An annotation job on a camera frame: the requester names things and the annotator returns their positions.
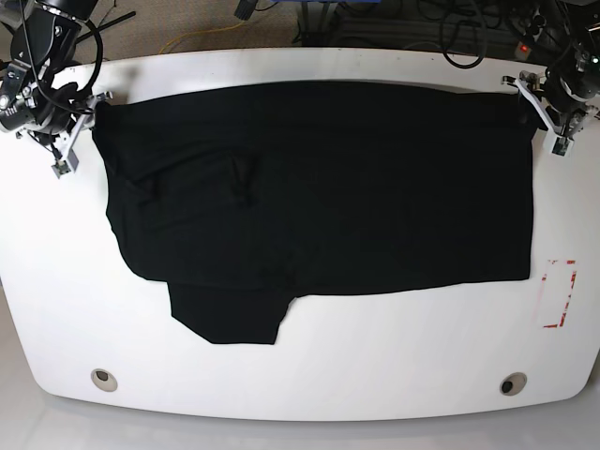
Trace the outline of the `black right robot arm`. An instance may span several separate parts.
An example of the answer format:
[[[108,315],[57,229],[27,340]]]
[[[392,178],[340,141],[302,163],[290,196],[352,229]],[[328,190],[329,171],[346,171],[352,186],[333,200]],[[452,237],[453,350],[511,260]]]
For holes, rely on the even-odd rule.
[[[20,25],[12,34],[11,60],[1,81],[1,130],[26,132],[55,159],[69,148],[57,147],[59,138],[74,143],[83,125],[94,117],[93,86],[98,79],[104,47],[91,21],[96,1],[19,1]],[[84,86],[70,82],[54,88],[55,76],[73,62],[76,40],[86,27],[96,42],[92,74]]]

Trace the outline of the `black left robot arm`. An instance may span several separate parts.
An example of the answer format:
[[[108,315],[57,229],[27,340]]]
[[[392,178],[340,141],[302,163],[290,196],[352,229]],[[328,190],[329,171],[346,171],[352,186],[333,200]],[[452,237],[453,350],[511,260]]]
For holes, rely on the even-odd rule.
[[[545,66],[503,79],[531,102],[544,126],[570,142],[599,108],[599,3],[501,1],[505,27]]]

